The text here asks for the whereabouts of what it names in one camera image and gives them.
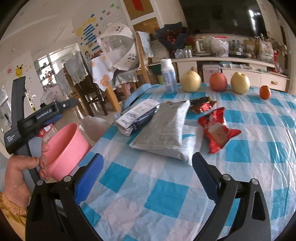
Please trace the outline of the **person's left hand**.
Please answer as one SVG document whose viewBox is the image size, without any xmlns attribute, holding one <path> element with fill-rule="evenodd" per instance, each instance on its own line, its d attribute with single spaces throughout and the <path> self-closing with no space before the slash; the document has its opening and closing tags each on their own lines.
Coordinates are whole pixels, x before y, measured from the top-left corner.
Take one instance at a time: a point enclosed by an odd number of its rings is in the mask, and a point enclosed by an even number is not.
<svg viewBox="0 0 296 241">
<path fill-rule="evenodd" d="M 28 156 L 11 156 L 4 180 L 4 196 L 15 205 L 26 208 L 29 204 L 31 193 L 23 179 L 23 170 L 40 167 L 39 175 L 48 181 L 50 174 L 48 172 L 47 157 L 42 154 L 41 157 L 34 158 Z"/>
</svg>

